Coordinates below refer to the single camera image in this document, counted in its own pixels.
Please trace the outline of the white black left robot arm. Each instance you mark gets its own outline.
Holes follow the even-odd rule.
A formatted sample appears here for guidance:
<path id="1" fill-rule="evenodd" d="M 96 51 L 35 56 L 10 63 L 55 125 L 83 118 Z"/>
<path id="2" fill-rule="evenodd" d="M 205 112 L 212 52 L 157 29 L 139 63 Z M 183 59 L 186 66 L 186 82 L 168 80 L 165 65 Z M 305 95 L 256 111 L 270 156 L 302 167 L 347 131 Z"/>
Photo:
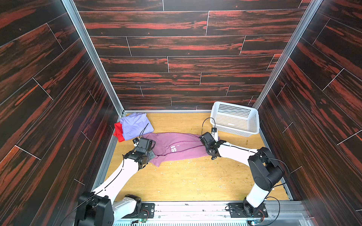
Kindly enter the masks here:
<path id="1" fill-rule="evenodd" d="M 138 218 L 144 212 L 138 196 L 128 194 L 121 201 L 115 201 L 129 179 L 155 157 L 154 140 L 140 138 L 134 141 L 136 146 L 123 156 L 116 171 L 93 191 L 81 194 L 74 209 L 75 226 L 112 226 L 123 217 Z"/>

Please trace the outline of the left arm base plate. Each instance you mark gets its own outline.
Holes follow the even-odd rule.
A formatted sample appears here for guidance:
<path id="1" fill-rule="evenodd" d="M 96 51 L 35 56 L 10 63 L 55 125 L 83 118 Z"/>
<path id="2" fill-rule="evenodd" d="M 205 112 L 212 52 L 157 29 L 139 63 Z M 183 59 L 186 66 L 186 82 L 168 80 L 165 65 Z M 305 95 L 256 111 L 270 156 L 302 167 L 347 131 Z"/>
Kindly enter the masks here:
<path id="1" fill-rule="evenodd" d="M 142 202 L 136 205 L 136 210 L 123 217 L 123 219 L 140 218 L 152 219 L 155 215 L 155 204 L 150 202 Z"/>

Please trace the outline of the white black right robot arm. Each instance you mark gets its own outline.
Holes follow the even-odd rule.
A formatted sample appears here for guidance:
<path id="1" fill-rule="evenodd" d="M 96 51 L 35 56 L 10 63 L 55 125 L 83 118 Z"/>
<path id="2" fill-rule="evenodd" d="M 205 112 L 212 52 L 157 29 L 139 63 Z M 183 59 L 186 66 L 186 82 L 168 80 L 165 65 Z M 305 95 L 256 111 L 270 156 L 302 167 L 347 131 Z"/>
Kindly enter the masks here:
<path id="1" fill-rule="evenodd" d="M 228 158 L 250 168 L 254 185 L 243 200 L 241 208 L 246 217 L 257 216 L 263 210 L 265 198 L 285 175 L 281 161 L 265 147 L 249 149 L 230 144 L 225 140 L 216 140 L 216 138 L 216 135 L 206 132 L 199 137 L 199 140 L 213 160 L 218 157 Z"/>

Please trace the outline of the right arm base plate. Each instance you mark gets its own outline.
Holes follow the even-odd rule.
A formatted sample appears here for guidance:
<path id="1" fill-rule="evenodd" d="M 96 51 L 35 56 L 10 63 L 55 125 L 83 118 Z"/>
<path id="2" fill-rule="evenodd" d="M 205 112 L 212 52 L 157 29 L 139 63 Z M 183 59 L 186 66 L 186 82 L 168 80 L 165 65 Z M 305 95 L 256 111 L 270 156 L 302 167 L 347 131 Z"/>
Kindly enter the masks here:
<path id="1" fill-rule="evenodd" d="M 262 203 L 258 207 L 253 207 L 249 203 L 230 202 L 225 207 L 225 210 L 230 213 L 231 218 L 266 218 L 268 212 L 265 204 Z"/>

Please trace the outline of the magenta t-shirt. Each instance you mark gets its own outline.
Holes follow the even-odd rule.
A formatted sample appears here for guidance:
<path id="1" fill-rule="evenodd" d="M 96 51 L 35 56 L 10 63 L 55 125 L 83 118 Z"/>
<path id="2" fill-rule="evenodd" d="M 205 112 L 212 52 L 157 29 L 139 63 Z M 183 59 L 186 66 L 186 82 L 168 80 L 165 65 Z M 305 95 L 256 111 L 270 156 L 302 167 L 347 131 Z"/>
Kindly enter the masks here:
<path id="1" fill-rule="evenodd" d="M 198 135 L 187 133 L 149 133 L 144 138 L 156 142 L 150 162 L 159 167 L 163 162 L 195 159 L 208 156 Z"/>

